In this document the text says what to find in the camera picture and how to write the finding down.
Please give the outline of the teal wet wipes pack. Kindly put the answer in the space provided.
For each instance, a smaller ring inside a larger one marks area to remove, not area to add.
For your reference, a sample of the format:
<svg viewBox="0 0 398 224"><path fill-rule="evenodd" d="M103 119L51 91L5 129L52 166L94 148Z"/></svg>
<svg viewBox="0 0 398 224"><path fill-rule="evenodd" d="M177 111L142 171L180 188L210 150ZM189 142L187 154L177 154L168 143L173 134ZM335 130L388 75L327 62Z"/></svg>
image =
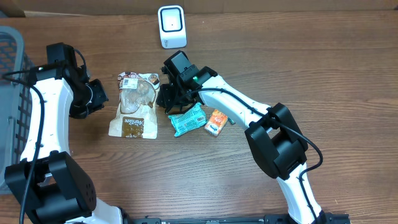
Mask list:
<svg viewBox="0 0 398 224"><path fill-rule="evenodd" d="M173 114L169 115L168 118L175 129L174 136L176 138L204 126L207 122L206 114L200 103L196 103L184 114Z"/></svg>

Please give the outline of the clear beige snack bag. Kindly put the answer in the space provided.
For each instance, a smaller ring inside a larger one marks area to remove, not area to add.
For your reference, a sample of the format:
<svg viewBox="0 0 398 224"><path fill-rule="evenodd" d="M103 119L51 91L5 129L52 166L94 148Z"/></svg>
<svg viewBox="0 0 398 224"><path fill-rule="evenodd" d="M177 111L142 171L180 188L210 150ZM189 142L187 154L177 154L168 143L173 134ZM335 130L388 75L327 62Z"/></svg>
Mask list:
<svg viewBox="0 0 398 224"><path fill-rule="evenodd" d="M156 100L160 90L156 73L122 72L118 75L119 104L108 135L119 138L157 137Z"/></svg>

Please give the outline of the orange tissue pack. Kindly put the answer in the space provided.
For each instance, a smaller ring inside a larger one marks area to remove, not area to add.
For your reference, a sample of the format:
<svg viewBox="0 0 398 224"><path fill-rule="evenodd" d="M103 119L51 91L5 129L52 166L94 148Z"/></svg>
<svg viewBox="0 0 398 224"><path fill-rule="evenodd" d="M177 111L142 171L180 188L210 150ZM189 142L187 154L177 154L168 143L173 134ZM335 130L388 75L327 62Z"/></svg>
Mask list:
<svg viewBox="0 0 398 224"><path fill-rule="evenodd" d="M214 110L205 124L205 130L214 136L219 136L227 121L228 117L224 113Z"/></svg>

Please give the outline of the teal tissue pack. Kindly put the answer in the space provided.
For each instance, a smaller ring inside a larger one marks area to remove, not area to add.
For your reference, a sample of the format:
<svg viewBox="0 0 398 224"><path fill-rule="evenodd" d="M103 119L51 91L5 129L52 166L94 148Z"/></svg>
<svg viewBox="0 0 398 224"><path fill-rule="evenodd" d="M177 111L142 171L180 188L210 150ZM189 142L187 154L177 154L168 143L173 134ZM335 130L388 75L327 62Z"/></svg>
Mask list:
<svg viewBox="0 0 398 224"><path fill-rule="evenodd" d="M232 125L236 124L231 118L228 118L228 121L229 121Z"/></svg>

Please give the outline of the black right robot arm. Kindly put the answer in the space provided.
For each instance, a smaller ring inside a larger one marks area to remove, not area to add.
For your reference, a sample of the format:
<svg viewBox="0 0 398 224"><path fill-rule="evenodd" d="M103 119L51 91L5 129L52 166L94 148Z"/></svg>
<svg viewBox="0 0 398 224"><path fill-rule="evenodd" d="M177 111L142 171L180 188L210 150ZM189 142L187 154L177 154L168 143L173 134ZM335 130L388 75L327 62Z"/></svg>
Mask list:
<svg viewBox="0 0 398 224"><path fill-rule="evenodd" d="M321 223L324 212L313 196L306 151L320 149L305 137L290 110L281 103L269 106L255 101L227 84L210 67L198 69L185 52L170 56L161 68L169 82L160 88L157 104L169 113L174 107L192 108L200 103L231 118L243 128L252 157L259 168L278 181L295 223Z"/></svg>

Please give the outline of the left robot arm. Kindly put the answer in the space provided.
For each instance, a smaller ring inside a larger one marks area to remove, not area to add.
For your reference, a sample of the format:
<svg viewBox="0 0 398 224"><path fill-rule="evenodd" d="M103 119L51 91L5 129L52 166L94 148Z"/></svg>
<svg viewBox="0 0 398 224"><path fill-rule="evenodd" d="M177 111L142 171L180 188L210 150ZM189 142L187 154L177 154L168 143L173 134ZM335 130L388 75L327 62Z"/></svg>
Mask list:
<svg viewBox="0 0 398 224"><path fill-rule="evenodd" d="M96 195L89 175L70 155L69 119L84 119L108 100L98 79L91 80L79 51L47 46L47 64L26 70L32 97L29 135L21 161L6 167L5 181L21 205L20 223L130 223L125 211Z"/></svg>

